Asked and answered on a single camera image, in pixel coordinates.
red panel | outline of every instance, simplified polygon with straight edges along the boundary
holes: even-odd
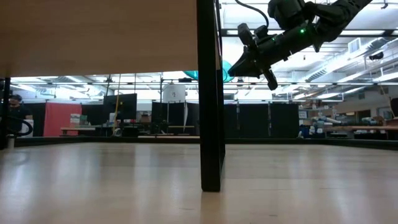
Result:
[[[70,114],[81,114],[81,105],[64,103],[46,103],[44,137],[62,134],[62,127],[70,126]],[[69,135],[77,135],[77,131],[69,131]]]

wooden floor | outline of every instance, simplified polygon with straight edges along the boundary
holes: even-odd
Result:
[[[0,152],[0,224],[398,223],[398,152],[227,147],[202,193],[198,145],[86,143]]]

teal object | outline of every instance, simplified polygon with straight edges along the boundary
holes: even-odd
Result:
[[[227,83],[230,82],[234,77],[228,75],[228,70],[230,70],[232,65],[227,61],[223,60],[223,82]],[[198,80],[199,73],[198,71],[184,71],[186,75],[193,78],[194,80]]]

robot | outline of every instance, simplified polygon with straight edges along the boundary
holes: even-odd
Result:
[[[270,0],[268,15],[274,18],[284,30],[279,35],[268,35],[269,21],[260,10],[235,0],[241,6],[262,14],[266,25],[254,31],[254,37],[247,24],[238,26],[238,36],[244,45],[241,58],[228,71],[232,77],[257,77],[264,74],[268,87],[275,90],[278,83],[271,65],[286,61],[309,46],[316,52],[324,42],[335,40],[343,29],[371,0],[337,0],[323,5],[304,0]]]

person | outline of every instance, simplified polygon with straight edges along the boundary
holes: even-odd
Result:
[[[33,119],[30,110],[21,104],[22,97],[20,95],[12,95],[9,100],[9,112],[8,116],[12,116],[18,119]],[[22,129],[22,121],[8,119],[8,128],[19,132]]]

